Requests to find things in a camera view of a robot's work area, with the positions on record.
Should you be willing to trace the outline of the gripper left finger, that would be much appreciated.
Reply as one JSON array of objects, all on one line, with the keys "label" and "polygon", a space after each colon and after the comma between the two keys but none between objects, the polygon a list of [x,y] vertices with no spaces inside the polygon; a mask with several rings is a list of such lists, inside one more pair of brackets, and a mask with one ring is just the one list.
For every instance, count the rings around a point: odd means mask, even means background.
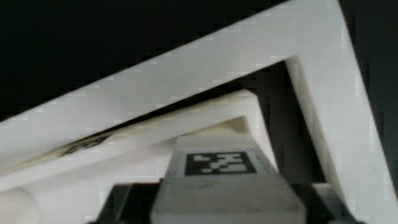
[{"label": "gripper left finger", "polygon": [[115,184],[97,218],[86,224],[150,224],[150,208],[159,184]]}]

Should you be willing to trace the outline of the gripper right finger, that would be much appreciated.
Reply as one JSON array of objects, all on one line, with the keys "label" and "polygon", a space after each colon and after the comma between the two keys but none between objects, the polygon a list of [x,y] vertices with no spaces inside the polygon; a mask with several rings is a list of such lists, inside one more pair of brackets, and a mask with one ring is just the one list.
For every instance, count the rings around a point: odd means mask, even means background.
[{"label": "gripper right finger", "polygon": [[328,183],[291,185],[307,209],[305,224],[362,224]]}]

